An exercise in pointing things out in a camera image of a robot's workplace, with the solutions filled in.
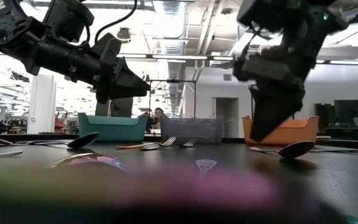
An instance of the gray bin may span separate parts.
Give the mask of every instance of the gray bin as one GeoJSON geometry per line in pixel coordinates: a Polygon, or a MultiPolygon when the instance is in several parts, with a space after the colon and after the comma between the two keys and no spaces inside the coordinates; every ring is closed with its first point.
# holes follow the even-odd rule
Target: gray bin
{"type": "Polygon", "coordinates": [[[177,137],[175,143],[185,143],[197,138],[197,143],[221,144],[224,117],[204,118],[169,118],[161,116],[161,140],[177,137]]]}

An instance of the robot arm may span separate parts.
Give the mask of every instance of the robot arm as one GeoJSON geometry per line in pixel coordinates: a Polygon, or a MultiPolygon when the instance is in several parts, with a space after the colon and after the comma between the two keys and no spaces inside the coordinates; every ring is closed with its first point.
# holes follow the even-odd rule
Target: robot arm
{"type": "Polygon", "coordinates": [[[234,62],[240,81],[255,80],[250,88],[255,100],[250,137],[261,141],[291,115],[302,109],[304,82],[316,65],[326,36],[347,28],[328,6],[336,0],[243,1],[237,20],[255,31],[282,32],[278,46],[248,56],[248,45],[234,62]]]}
{"type": "Polygon", "coordinates": [[[91,11],[77,0],[52,0],[42,22],[27,16],[18,0],[0,0],[0,52],[20,60],[33,75],[43,67],[93,85],[99,103],[145,96],[150,86],[124,58],[117,58],[119,40],[106,34],[90,47],[93,20],[91,11]],[[84,28],[87,40],[69,44],[79,41],[84,28]]]}

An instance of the fork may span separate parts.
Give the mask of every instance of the fork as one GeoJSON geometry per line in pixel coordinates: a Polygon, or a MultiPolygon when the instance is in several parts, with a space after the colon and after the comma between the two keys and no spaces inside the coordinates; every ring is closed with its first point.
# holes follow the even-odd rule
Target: fork
{"type": "Polygon", "coordinates": [[[177,139],[176,137],[170,137],[170,138],[168,138],[168,140],[166,140],[163,143],[152,142],[152,143],[146,143],[146,144],[139,144],[139,145],[135,145],[135,146],[116,146],[116,149],[140,149],[140,148],[143,148],[144,146],[149,146],[149,145],[154,145],[154,144],[157,144],[159,146],[170,146],[173,144],[173,142],[175,142],[176,139],[177,139]]]}
{"type": "Polygon", "coordinates": [[[165,147],[170,147],[170,146],[179,146],[179,147],[193,147],[196,142],[198,141],[198,139],[190,139],[188,142],[182,144],[171,144],[171,145],[167,145],[167,146],[157,146],[157,147],[150,147],[150,148],[141,148],[141,151],[150,151],[150,150],[157,150],[157,149],[163,149],[165,147]]]}

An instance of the person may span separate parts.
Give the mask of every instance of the person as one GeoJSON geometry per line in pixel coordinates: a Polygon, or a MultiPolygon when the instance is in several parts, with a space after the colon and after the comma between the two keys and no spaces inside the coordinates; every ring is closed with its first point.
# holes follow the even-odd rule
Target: person
{"type": "Polygon", "coordinates": [[[156,108],[154,110],[153,122],[150,124],[151,129],[160,129],[161,128],[160,117],[163,114],[164,114],[164,110],[162,110],[161,108],[156,108]]]}

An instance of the table surface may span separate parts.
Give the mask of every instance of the table surface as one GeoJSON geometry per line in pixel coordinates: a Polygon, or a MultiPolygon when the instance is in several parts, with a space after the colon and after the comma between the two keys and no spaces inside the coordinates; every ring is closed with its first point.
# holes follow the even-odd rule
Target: table surface
{"type": "MultiPolygon", "coordinates": [[[[338,149],[316,146],[318,149],[338,149]]],[[[114,145],[94,143],[87,149],[67,150],[65,146],[0,146],[0,152],[23,150],[19,156],[0,158],[0,166],[31,164],[45,167],[66,156],[90,151],[118,158],[129,167],[139,165],[158,167],[162,162],[182,161],[194,163],[198,159],[213,159],[219,167],[246,169],[252,161],[263,159],[282,167],[275,154],[264,154],[246,149],[245,144],[201,145],[195,148],[168,147],[158,151],[141,152],[138,149],[115,149],[114,145]]],[[[334,153],[309,153],[300,157],[318,166],[318,169],[302,174],[315,186],[317,193],[337,206],[345,214],[358,217],[358,155],[334,153]]]]}

